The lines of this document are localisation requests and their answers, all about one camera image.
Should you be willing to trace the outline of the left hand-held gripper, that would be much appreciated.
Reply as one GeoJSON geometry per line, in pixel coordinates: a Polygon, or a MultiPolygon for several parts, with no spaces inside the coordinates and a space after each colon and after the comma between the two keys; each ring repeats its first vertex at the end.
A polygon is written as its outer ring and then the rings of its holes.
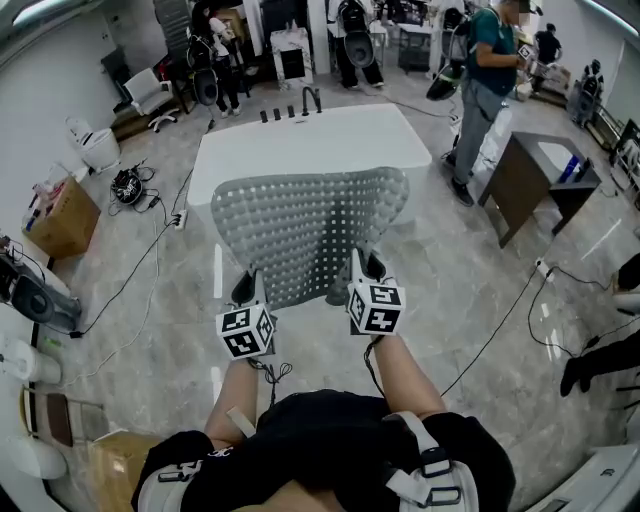
{"type": "Polygon", "coordinates": [[[228,304],[216,316],[218,339],[233,361],[275,353],[275,320],[270,315],[264,275],[245,271],[231,292],[228,304]],[[255,304],[250,304],[255,297],[255,304]]]}

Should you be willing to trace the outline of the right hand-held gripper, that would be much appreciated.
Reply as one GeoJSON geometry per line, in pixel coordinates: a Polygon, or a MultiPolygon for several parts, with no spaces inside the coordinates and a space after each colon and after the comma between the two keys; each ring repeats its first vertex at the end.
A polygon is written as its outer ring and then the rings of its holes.
{"type": "Polygon", "coordinates": [[[369,254],[366,263],[366,276],[373,281],[364,279],[359,248],[351,251],[349,269],[346,311],[350,334],[396,334],[406,310],[405,288],[400,287],[395,278],[387,277],[386,263],[375,251],[369,254]]]}

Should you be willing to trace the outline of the grey perforated bath mat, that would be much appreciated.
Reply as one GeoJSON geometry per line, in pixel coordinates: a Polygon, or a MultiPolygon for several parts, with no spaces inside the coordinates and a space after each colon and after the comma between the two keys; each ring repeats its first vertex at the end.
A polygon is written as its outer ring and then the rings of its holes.
{"type": "Polygon", "coordinates": [[[211,211],[238,263],[262,273],[273,309],[317,297],[342,306],[353,249],[370,253],[409,194],[405,173],[392,167],[270,175],[221,184],[211,211]]]}

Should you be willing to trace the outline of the person's left forearm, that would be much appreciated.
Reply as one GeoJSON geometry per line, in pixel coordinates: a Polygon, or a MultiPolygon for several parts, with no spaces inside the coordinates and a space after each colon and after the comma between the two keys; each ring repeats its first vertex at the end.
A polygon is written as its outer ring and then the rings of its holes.
{"type": "Polygon", "coordinates": [[[215,450],[235,446],[255,433],[258,377],[247,359],[229,364],[204,429],[215,450]]]}

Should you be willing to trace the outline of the white bathtub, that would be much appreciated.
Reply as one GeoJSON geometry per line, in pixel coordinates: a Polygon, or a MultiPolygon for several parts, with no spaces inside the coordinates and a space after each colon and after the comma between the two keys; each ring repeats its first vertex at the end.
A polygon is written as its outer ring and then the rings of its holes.
{"type": "Polygon", "coordinates": [[[424,205],[432,156],[393,104],[330,108],[307,116],[255,121],[202,137],[187,210],[213,233],[211,201],[226,181],[271,175],[402,170],[410,187],[398,224],[411,222],[424,205]]]}

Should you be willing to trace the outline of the person's black shirt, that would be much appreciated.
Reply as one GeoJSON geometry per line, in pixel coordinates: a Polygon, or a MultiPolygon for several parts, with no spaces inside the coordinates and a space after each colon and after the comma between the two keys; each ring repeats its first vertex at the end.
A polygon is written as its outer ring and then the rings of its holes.
{"type": "Polygon", "coordinates": [[[290,395],[262,414],[255,435],[228,449],[200,431],[169,437],[149,451],[140,478],[199,464],[180,512],[259,505],[291,481],[333,492],[345,512],[398,512],[384,479],[393,469],[418,469],[421,458],[415,438],[389,413],[382,398],[335,390],[290,395]]]}

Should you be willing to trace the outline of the dark wooden vanity cabinet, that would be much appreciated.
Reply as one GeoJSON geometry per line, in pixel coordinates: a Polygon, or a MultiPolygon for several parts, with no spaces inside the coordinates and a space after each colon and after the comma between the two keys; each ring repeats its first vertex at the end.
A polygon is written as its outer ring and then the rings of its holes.
{"type": "Polygon", "coordinates": [[[485,206],[491,199],[498,207],[507,229],[498,236],[500,248],[505,248],[516,233],[546,200],[560,214],[551,233],[557,236],[574,218],[601,185],[592,161],[566,137],[515,131],[506,145],[478,204],[485,206]],[[559,183],[561,174],[543,154],[539,142],[564,145],[580,158],[580,170],[572,183],[559,183]]]}

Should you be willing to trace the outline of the brown cardboard box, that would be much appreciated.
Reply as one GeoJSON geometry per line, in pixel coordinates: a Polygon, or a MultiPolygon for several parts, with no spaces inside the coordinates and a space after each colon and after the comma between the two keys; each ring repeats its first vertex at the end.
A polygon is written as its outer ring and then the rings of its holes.
{"type": "Polygon", "coordinates": [[[84,254],[101,214],[74,177],[61,181],[58,189],[53,201],[36,205],[22,226],[26,239],[54,260],[84,254]]]}

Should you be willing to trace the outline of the grey pod device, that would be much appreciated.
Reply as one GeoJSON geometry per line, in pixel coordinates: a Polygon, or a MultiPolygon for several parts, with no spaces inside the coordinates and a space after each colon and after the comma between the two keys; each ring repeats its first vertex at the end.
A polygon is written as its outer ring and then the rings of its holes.
{"type": "Polygon", "coordinates": [[[26,274],[15,281],[9,303],[27,319],[50,327],[75,331],[82,308],[78,299],[26,274]]]}

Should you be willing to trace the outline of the brown cardboard sheet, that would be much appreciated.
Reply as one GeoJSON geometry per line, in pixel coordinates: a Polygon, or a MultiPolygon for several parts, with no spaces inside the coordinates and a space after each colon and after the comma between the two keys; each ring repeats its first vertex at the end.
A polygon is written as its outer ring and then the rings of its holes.
{"type": "Polygon", "coordinates": [[[148,452],[162,440],[117,430],[89,443],[89,474],[99,512],[133,512],[131,498],[148,452]]]}

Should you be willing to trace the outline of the white marble cabinet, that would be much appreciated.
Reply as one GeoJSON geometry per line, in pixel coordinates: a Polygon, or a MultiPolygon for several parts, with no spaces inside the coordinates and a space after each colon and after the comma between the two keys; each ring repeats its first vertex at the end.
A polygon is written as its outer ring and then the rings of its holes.
{"type": "Polygon", "coordinates": [[[303,27],[273,31],[270,44],[281,91],[312,86],[313,62],[307,30],[303,27]]]}

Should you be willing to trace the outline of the white office chair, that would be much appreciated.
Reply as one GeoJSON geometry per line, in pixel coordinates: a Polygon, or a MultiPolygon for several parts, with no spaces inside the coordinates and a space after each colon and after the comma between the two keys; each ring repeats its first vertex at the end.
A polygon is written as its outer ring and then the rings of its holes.
{"type": "Polygon", "coordinates": [[[137,73],[124,87],[138,114],[149,118],[147,127],[153,132],[158,133],[164,122],[178,122],[177,113],[180,109],[171,107],[174,102],[172,84],[170,81],[159,80],[151,68],[137,73]]]}

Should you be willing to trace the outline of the wooden stool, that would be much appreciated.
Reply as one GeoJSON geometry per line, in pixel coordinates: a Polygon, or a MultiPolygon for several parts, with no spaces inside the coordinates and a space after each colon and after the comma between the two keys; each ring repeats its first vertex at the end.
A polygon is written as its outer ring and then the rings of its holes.
{"type": "Polygon", "coordinates": [[[85,407],[93,407],[104,413],[103,404],[72,399],[64,393],[43,392],[22,386],[19,398],[20,419],[28,435],[37,439],[40,438],[40,434],[38,433],[35,413],[36,396],[44,398],[49,433],[54,441],[69,448],[73,448],[77,442],[88,443],[91,441],[91,438],[86,436],[86,432],[83,432],[82,436],[76,436],[73,433],[70,405],[75,404],[78,407],[79,419],[82,419],[85,407]]]}

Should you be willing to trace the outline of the white appliance with green light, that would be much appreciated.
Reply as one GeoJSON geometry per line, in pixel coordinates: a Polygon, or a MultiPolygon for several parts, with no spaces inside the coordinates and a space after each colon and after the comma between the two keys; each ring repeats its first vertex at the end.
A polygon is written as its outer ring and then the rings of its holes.
{"type": "Polygon", "coordinates": [[[0,373],[24,382],[59,384],[62,371],[52,357],[28,342],[0,334],[0,373]]]}

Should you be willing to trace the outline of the ceiling light strip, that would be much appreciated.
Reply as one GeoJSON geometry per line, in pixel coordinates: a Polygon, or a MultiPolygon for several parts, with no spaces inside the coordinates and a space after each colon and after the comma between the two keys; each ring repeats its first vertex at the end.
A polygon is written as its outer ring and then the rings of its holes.
{"type": "Polygon", "coordinates": [[[12,17],[12,26],[18,27],[39,22],[50,15],[59,15],[75,8],[94,5],[103,0],[30,0],[30,3],[12,17]]]}

